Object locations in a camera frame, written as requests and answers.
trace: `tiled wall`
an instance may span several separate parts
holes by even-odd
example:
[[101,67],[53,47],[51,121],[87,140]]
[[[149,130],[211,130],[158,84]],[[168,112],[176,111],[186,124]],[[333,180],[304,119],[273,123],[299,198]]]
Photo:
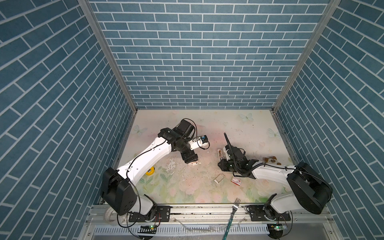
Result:
[[0,1],[0,239],[73,239],[132,111],[76,0]]
[[278,110],[300,160],[332,183],[345,239],[383,239],[383,12],[342,0]]
[[139,108],[271,108],[328,0],[91,0]]

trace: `black mounting plate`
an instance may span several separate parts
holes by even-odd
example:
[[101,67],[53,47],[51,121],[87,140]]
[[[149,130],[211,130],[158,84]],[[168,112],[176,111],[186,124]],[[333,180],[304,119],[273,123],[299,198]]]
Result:
[[[157,206],[156,214],[157,213],[160,213],[160,217],[161,217],[162,222],[169,222],[170,206]],[[135,222],[137,217],[138,217],[137,222],[146,222],[144,216],[137,213],[137,212],[130,214],[128,221],[129,222]]]
[[[244,207],[246,208],[246,211],[248,211],[252,222],[270,221],[268,218],[266,218],[264,216],[265,215],[264,210],[263,210],[264,205],[248,205],[248,206],[244,206]],[[280,222],[284,222],[284,220],[286,222],[288,222],[291,220],[291,216],[289,214],[283,213],[281,215],[282,216],[280,216],[280,218],[279,218]]]

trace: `floral pattern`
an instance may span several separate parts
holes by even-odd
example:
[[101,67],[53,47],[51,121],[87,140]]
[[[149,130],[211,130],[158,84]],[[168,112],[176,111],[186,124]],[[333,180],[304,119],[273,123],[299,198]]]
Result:
[[[174,127],[182,118],[190,118],[195,121],[199,135],[207,135],[210,141],[208,150],[196,149],[200,164],[187,165],[181,159],[179,152],[171,152],[159,160],[152,175],[144,175],[137,189],[140,194],[147,194],[157,203],[181,204],[181,203],[229,203],[238,197],[242,202],[265,202],[274,193],[284,193],[290,189],[280,183],[265,179],[241,179],[241,185],[231,182],[232,173],[222,172],[217,166],[219,162],[217,149],[226,145],[223,133],[226,132],[231,144],[244,148],[248,159],[264,158],[277,159],[269,164],[291,164],[291,159],[285,149],[283,141],[275,129],[276,126],[269,111],[250,111],[251,113],[230,114],[232,110],[216,110],[211,113],[194,116],[195,113],[186,114],[187,111],[161,110],[159,114],[151,113],[151,110],[139,111],[130,134],[122,162],[125,164],[139,154],[147,143],[153,141],[160,129]],[[225,178],[216,184],[214,179],[223,174]]]

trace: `table surface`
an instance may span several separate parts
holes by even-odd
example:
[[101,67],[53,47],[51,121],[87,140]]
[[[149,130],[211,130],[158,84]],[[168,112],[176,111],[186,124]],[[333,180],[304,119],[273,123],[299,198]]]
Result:
[[[243,148],[247,159],[275,156],[282,165],[292,161],[268,110],[139,110],[124,148],[119,166],[126,164],[157,137],[162,128],[175,127],[183,118],[192,119],[199,136],[207,135],[208,150],[195,149],[198,164],[184,163],[179,152],[171,152],[155,164],[155,172],[144,175],[137,189],[159,204],[265,202],[274,193],[291,191],[289,187],[265,179],[241,178],[241,185],[231,182],[232,173],[222,172],[217,150],[226,145],[224,132],[231,145]],[[216,184],[214,179],[223,174]]]

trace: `metal corner post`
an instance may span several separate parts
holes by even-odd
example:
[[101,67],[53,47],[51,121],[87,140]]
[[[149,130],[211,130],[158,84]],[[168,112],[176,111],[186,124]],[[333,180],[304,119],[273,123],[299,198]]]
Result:
[[290,76],[288,77],[287,82],[285,83],[283,89],[281,90],[280,95],[277,97],[276,102],[273,104],[272,110],[275,113],[279,109],[285,96],[288,94],[289,89],[292,87],[293,83],[295,82],[297,76],[299,75],[299,72],[301,71],[301,69],[303,68],[309,55],[311,54],[312,49],[315,47],[317,41],[319,40],[325,27],[327,26],[329,20],[331,19],[333,13],[335,12],[335,10],[337,8],[337,6],[339,6],[340,1],[341,0],[330,0],[329,1],[327,7],[324,10],[323,15],[321,16],[318,24],[316,25],[315,29],[313,30],[311,37],[309,38],[308,43],[303,50],[303,53],[300,55],[299,59],[297,60],[297,63],[293,67],[292,72],[291,72]]
[[118,65],[115,61],[115,58],[113,57],[113,54],[111,52],[111,49],[108,46],[107,40],[104,37],[104,34],[101,30],[101,27],[96,19],[96,15],[92,10],[91,4],[89,3],[89,0],[78,0],[80,7],[82,11],[84,12],[84,15],[91,26],[91,29],[93,33],[95,34],[95,37],[101,47],[101,50],[104,52],[104,55],[109,63],[109,66],[111,67],[117,82],[119,83],[121,90],[123,91],[128,104],[131,106],[134,113],[137,112],[137,107],[131,97],[131,94],[128,91],[127,85],[124,82],[124,78],[118,68]]

